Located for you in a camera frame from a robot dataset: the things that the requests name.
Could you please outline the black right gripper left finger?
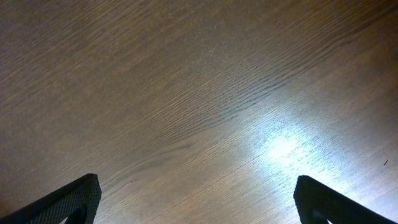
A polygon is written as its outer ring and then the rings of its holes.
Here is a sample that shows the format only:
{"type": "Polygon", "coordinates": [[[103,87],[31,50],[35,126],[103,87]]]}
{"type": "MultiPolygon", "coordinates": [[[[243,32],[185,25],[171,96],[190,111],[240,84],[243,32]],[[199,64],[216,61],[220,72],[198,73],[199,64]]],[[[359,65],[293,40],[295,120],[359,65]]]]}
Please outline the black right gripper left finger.
{"type": "Polygon", "coordinates": [[[1,224],[93,224],[101,200],[96,174],[86,174],[18,211],[1,218],[1,224]]]}

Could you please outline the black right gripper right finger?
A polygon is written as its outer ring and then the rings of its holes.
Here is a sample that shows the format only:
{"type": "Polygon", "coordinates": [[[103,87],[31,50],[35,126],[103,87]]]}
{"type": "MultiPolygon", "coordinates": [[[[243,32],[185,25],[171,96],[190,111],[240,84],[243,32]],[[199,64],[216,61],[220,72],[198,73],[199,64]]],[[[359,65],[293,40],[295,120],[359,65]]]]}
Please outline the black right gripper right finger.
{"type": "Polygon", "coordinates": [[[396,224],[307,175],[298,176],[294,200],[302,224],[396,224]]]}

